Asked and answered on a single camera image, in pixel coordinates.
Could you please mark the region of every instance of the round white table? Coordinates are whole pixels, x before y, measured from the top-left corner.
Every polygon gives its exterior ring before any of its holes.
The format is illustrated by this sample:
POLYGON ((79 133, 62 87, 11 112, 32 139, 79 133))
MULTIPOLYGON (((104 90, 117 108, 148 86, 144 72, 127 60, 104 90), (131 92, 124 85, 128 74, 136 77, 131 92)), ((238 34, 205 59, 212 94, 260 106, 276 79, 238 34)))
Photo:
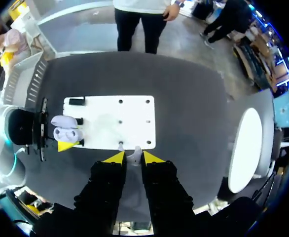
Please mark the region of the round white table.
POLYGON ((247 109, 239 123, 229 167, 228 186, 235 194, 246 187, 255 173, 261 154, 262 131, 257 111, 247 109))

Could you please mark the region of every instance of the person's hand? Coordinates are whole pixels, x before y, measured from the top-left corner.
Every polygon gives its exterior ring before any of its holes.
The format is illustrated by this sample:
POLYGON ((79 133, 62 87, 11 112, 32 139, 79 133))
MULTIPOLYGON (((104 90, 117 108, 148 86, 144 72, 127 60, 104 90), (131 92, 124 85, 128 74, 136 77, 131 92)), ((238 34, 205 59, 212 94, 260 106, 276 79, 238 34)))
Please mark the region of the person's hand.
POLYGON ((173 5, 168 6, 164 11, 163 16, 167 16, 168 14, 169 15, 166 19, 164 19, 164 21, 175 20, 175 18, 177 18, 177 16, 179 15, 179 13, 180 13, 180 6, 179 5, 173 4, 173 5))

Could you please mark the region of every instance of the person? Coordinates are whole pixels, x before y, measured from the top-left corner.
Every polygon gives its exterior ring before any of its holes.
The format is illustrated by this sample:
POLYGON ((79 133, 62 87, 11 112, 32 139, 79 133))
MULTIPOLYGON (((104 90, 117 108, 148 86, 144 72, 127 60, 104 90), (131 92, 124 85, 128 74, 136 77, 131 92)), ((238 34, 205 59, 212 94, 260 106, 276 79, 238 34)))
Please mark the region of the person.
POLYGON ((31 55, 26 37, 16 29, 11 29, 5 34, 0 35, 0 52, 13 53, 13 58, 3 67, 5 80, 8 79, 15 64, 31 55))
POLYGON ((252 11, 249 8, 249 2, 246 0, 228 0, 221 11, 219 17, 205 30, 200 33, 206 46, 213 49, 210 44, 225 37, 227 34, 236 30, 245 33, 250 27, 252 20, 252 11), (208 38, 208 34, 215 30, 213 36, 208 38))
POLYGON ((168 21, 177 18, 185 0, 114 0, 118 30, 118 51, 129 51, 132 36, 141 19, 144 27, 145 52, 156 54, 159 38, 168 21))

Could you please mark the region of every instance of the black pants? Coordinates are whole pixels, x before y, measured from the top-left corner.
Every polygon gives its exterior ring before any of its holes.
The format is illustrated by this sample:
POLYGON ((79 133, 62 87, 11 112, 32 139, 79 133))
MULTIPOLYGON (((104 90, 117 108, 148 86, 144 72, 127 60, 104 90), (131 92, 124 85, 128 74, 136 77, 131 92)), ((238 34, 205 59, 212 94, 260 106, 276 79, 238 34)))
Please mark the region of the black pants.
POLYGON ((235 29, 235 24, 233 24, 233 20, 226 16, 226 14, 220 14, 219 17, 211 24, 209 24, 205 30, 204 34, 207 35, 211 31, 215 31, 214 35, 208 39, 209 43, 213 43, 217 40, 222 39, 227 34, 232 32, 235 29))
POLYGON ((135 29, 142 21, 144 26, 145 52, 156 54, 159 38, 166 26, 162 14, 145 14, 115 9, 115 21, 118 30, 118 51, 129 51, 135 29))

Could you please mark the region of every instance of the person in pink shirt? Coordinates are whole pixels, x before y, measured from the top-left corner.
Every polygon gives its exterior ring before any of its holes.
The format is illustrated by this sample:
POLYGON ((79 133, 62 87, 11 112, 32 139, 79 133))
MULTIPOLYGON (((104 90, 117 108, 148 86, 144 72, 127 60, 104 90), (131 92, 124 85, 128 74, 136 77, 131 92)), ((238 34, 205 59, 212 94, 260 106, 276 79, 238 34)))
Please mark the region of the person in pink shirt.
POLYGON ((16 29, 11 29, 5 34, 0 35, 0 51, 3 53, 14 53, 13 59, 7 66, 3 67, 5 71, 5 80, 9 77, 15 64, 31 55, 26 37, 16 29))

